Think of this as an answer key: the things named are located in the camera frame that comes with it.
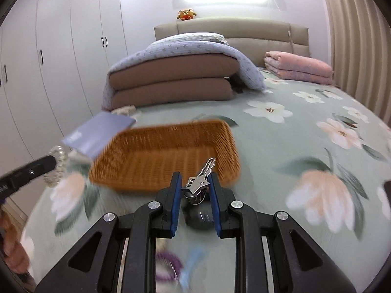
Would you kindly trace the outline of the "person's left hand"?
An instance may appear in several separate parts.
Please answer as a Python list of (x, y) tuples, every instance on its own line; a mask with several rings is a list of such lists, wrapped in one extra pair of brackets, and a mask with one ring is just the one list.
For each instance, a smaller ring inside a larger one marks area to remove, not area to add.
[(19, 241), (15, 226), (5, 212), (1, 213), (1, 228), (5, 231), (3, 252), (6, 265), (16, 274), (27, 273), (30, 265), (29, 257)]

